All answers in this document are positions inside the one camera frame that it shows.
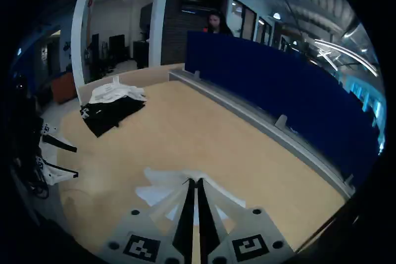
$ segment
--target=desk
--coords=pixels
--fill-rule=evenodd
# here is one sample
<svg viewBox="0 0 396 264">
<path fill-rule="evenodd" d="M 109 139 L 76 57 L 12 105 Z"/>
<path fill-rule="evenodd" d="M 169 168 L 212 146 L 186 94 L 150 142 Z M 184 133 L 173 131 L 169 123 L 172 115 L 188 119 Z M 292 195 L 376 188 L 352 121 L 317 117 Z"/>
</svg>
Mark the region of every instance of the desk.
<svg viewBox="0 0 396 264">
<path fill-rule="evenodd" d="M 178 81 L 145 88 L 147 104 L 99 138 L 79 111 L 61 130 L 78 147 L 59 150 L 59 166 L 77 179 L 59 184 L 72 235 L 95 253 L 132 206 L 147 208 L 135 194 L 148 186 L 146 167 L 201 170 L 247 208 L 262 206 L 293 249 L 344 200 L 310 167 L 271 138 L 214 101 Z"/>
</svg>

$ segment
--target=black cabinet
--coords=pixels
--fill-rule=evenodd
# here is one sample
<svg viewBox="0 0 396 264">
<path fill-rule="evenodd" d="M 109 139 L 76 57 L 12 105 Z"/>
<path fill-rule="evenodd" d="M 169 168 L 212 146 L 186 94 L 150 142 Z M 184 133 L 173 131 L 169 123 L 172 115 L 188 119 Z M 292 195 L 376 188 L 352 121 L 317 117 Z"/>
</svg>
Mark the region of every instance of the black cabinet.
<svg viewBox="0 0 396 264">
<path fill-rule="evenodd" d="M 149 66 L 149 43 L 146 41 L 133 42 L 133 59 L 136 61 L 138 69 Z"/>
</svg>

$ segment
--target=dark hair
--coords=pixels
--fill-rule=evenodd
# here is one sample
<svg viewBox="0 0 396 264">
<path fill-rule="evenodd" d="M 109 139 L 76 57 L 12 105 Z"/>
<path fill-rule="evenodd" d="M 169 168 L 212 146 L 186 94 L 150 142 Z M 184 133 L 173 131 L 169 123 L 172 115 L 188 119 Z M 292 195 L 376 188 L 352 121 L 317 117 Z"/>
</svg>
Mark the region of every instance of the dark hair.
<svg viewBox="0 0 396 264">
<path fill-rule="evenodd" d="M 226 18 L 224 17 L 224 15 L 218 11 L 218 10 L 212 10 L 211 12 L 209 12 L 209 14 L 207 15 L 207 31 L 208 33 L 213 33 L 213 27 L 209 22 L 209 18 L 211 15 L 216 15 L 218 18 L 220 18 L 220 28 L 219 28 L 219 33 L 222 34 L 226 34 L 226 35 L 230 35 L 233 36 L 234 34 L 231 32 L 230 28 L 227 26 L 226 23 Z"/>
</svg>

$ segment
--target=white garment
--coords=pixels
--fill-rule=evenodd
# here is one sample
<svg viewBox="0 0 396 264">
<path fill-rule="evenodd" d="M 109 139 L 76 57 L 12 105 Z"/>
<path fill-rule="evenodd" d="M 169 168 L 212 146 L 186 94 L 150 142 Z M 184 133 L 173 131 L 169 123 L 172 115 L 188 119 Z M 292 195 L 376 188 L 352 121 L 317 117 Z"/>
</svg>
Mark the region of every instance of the white garment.
<svg viewBox="0 0 396 264">
<path fill-rule="evenodd" d="M 92 90 L 89 103 L 111 103 L 126 96 L 135 100 L 146 101 L 146 98 L 143 96 L 144 93 L 143 88 L 120 84 L 119 76 L 114 76 L 112 83 L 102 85 Z"/>
</svg>

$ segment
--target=brick wall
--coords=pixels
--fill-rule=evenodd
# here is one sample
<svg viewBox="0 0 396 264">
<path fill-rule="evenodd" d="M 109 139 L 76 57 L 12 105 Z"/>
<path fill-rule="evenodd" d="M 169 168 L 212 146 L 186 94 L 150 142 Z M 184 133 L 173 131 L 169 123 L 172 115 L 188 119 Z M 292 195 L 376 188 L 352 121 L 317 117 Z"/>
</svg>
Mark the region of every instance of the brick wall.
<svg viewBox="0 0 396 264">
<path fill-rule="evenodd" d="M 225 14 L 227 0 L 221 10 Z M 162 31 L 161 64 L 184 63 L 187 32 L 202 31 L 206 17 L 181 11 L 181 0 L 166 0 L 164 26 Z"/>
</svg>

